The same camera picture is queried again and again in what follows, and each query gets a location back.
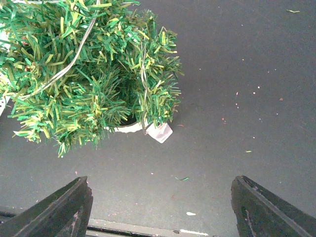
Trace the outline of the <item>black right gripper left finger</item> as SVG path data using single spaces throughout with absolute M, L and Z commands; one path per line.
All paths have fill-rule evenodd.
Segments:
M 2 237 L 84 237 L 93 204 L 87 177 L 78 177 L 0 225 Z

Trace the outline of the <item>white ball string lights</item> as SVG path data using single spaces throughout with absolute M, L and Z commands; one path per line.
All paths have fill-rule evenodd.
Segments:
M 73 60 L 64 68 L 62 69 L 60 72 L 58 72 L 57 74 L 55 74 L 46 84 L 43 84 L 41 85 L 38 89 L 36 89 L 34 92 L 30 93 L 30 94 L 26 94 L 26 95 L 23 95 L 23 96 L 18 96 L 16 95 L 16 97 L 19 99 L 19 100 L 26 100 L 26 99 L 29 99 L 31 98 L 32 96 L 35 96 L 36 94 L 38 94 L 39 92 L 42 92 L 44 89 L 48 88 L 49 86 L 51 86 L 54 82 L 56 82 L 57 80 L 59 80 L 62 76 L 64 76 L 70 69 L 71 67 L 75 64 L 76 60 L 78 59 L 82 49 L 83 49 L 83 45 L 85 43 L 85 41 L 87 40 L 94 24 L 95 24 L 95 21 L 96 21 L 96 18 L 97 18 L 97 13 L 95 13 L 94 15 L 92 15 L 92 19 L 88 25 L 88 27 L 86 28 L 86 31 L 84 33 L 84 36 L 83 36 L 83 39 L 78 47 L 78 50 L 73 58 Z M 142 119 L 141 120 L 141 123 L 143 125 L 143 132 L 144 134 L 146 134 L 146 129 L 147 129 L 147 126 L 148 126 L 148 123 L 146 122 L 145 119 Z

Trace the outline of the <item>clear battery box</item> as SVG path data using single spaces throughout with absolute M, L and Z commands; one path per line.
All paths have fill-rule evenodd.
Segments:
M 146 133 L 159 143 L 164 143 L 173 133 L 173 130 L 168 123 L 162 123 L 159 126 L 151 124 L 147 129 Z

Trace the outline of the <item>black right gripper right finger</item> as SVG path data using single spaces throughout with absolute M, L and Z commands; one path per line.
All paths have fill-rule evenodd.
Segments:
M 231 186 L 240 237 L 314 237 L 316 219 L 246 176 Z

